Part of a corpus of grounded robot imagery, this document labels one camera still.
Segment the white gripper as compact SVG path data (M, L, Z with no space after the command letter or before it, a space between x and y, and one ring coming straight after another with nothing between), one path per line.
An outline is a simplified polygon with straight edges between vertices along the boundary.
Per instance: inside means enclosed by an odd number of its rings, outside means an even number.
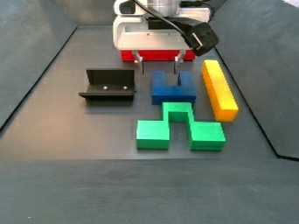
M201 1L180 0L116 0L113 3L113 43L117 50L129 50L144 74L144 58L138 50L178 50L173 57L173 73L177 74L186 46L176 30L148 29L148 18L192 18L209 23L210 8Z

